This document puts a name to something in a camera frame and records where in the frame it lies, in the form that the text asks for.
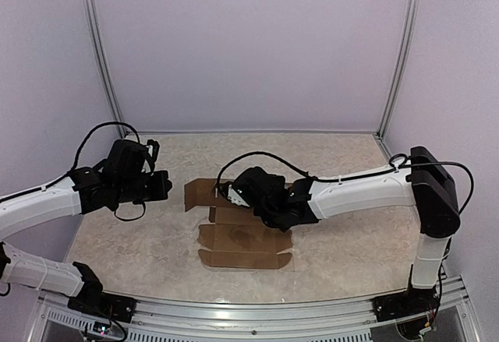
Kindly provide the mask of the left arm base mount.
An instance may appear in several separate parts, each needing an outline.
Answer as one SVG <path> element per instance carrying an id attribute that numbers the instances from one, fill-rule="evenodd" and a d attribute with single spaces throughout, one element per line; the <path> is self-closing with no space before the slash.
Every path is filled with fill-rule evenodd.
<path id="1" fill-rule="evenodd" d="M 69 297 L 69 309 L 87 315 L 100 316 L 109 320 L 131 323 L 136 310 L 135 298 L 106 292 L 83 292 L 76 297 Z"/>

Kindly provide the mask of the brown cardboard box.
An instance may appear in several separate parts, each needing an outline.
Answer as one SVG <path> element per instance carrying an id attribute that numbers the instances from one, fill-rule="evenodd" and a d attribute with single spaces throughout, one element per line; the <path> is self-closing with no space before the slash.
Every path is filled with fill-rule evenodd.
<path id="1" fill-rule="evenodd" d="M 212 268 L 280 270 L 292 259 L 292 233 L 266 227 L 252 210 L 233 206 L 215 191 L 215 180 L 197 178 L 184 185 L 188 212 L 207 207 L 208 222 L 198 228 L 198 255 Z"/>

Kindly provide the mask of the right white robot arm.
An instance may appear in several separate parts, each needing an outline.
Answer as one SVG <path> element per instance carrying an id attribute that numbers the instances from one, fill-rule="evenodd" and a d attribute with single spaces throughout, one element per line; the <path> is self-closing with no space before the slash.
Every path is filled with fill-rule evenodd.
<path id="1" fill-rule="evenodd" d="M 265 226 L 286 232 L 343 213 L 409 206 L 419 217 L 419 241 L 409 285 L 399 308 L 414 314 L 433 297 L 451 237 L 461 226 L 455 181 L 423 146 L 410 155 L 393 156 L 388 165 L 334 178 L 318 178 L 295 167 L 300 179 L 250 167 L 235 180 L 216 182 L 218 194 L 233 205 L 251 209 Z"/>

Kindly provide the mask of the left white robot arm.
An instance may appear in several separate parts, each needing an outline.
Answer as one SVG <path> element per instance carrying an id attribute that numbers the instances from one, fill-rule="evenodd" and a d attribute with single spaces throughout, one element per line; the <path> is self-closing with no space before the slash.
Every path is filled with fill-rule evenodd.
<path id="1" fill-rule="evenodd" d="M 109 155 L 93 167 L 73 167 L 60 179 L 1 199 L 1 238 L 59 219 L 106 208 L 115 213 L 124 203 L 145 207 L 166 200 L 172 189 L 167 171 L 155 162 L 160 145 L 127 139 L 115 141 Z M 86 264 L 60 263 L 1 243 L 1 282 L 63 294 L 95 315 L 109 298 Z"/>

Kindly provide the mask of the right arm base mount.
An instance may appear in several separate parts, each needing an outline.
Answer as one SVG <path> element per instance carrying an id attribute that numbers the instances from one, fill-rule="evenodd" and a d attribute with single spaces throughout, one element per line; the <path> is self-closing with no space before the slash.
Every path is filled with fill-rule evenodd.
<path id="1" fill-rule="evenodd" d="M 439 305 L 439 298 L 434 289 L 406 289 L 394 294 L 377 296 L 372 303 L 377 321 L 385 322 L 434 311 Z"/>

